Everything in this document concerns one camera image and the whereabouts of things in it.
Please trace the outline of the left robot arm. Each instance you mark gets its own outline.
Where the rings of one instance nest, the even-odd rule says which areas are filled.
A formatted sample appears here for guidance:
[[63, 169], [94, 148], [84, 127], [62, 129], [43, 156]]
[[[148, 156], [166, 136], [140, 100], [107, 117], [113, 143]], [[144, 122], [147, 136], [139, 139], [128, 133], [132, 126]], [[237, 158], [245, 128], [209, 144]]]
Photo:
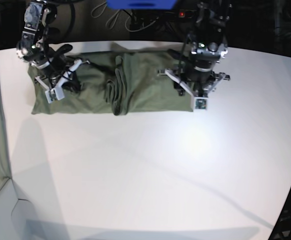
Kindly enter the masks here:
[[219, 83], [231, 79], [224, 72], [214, 72], [215, 65], [228, 53], [225, 32], [231, 9], [229, 0], [198, 1], [181, 50], [167, 50], [176, 64], [158, 73], [172, 80], [180, 97], [190, 94], [207, 98]]

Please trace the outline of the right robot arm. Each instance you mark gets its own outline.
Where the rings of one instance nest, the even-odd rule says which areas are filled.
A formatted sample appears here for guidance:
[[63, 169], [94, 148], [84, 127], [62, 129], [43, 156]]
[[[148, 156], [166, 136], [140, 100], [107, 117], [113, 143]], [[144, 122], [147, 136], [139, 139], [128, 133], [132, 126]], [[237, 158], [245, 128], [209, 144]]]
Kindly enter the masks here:
[[65, 43], [56, 50], [50, 47], [51, 36], [58, 31], [50, 27], [57, 18], [58, 6], [69, 5], [72, 28], [76, 13], [74, 3], [71, 0], [31, 0], [24, 13], [24, 28], [16, 53], [29, 64], [33, 82], [46, 90], [49, 97], [56, 97], [58, 89], [77, 94], [82, 88], [76, 71], [84, 62], [66, 55], [73, 46]]

